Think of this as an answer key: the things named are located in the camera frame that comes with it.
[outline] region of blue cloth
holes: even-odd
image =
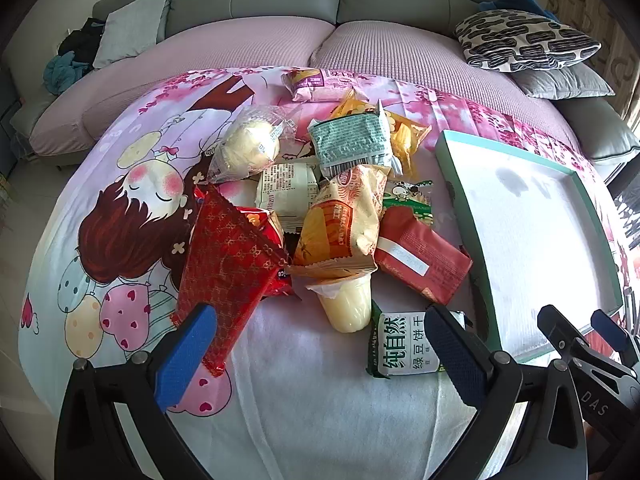
[[[73,50],[64,56],[54,56],[47,63],[42,74],[44,86],[49,92],[60,95],[73,83],[78,81],[89,67],[88,63],[78,63],[74,61]]]
[[[523,10],[524,12],[545,16],[550,20],[560,23],[560,20],[558,20],[552,12],[540,7],[535,0],[495,0],[494,2],[482,2],[479,4],[479,7],[480,10]]]

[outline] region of gray pillow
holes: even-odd
[[[166,0],[136,0],[107,16],[94,68],[136,57],[156,44]]]
[[[571,99],[602,97],[616,93],[596,72],[584,63],[556,70],[520,70],[511,77],[528,97]]]
[[[640,153],[638,138],[602,97],[563,99],[554,105],[593,164],[621,164]]]

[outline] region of plastic cup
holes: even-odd
[[[331,326],[338,332],[357,332],[369,324],[371,320],[370,272],[355,278],[341,278],[308,285],[307,288],[318,295]]]

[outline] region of pink sofa cover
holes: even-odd
[[[523,94],[500,72],[466,64],[456,40],[389,22],[349,22],[311,56],[311,66],[383,75],[465,97],[580,151],[574,131],[546,99]]]
[[[40,117],[30,143],[41,156],[84,152],[129,104],[164,79],[202,68],[308,66],[333,30],[327,22],[294,16],[238,18],[185,30],[76,82]]]

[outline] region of snack pile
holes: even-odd
[[[414,160],[430,128],[367,103],[351,72],[292,70],[282,81],[293,102],[336,106],[308,126],[315,153],[280,164],[280,140],[298,129],[295,114],[249,105],[229,124],[207,181],[194,188],[202,207],[174,323],[198,303],[216,308],[218,332],[205,364],[220,375],[257,303],[295,296],[291,277],[301,276],[338,332],[370,325],[373,304],[373,376],[439,370],[428,341],[410,342],[424,336],[424,313],[384,313],[371,297],[380,268],[423,295],[425,306],[447,304],[472,265],[431,229],[431,182],[418,182]],[[255,207],[225,199],[218,186],[229,182],[255,189]]]

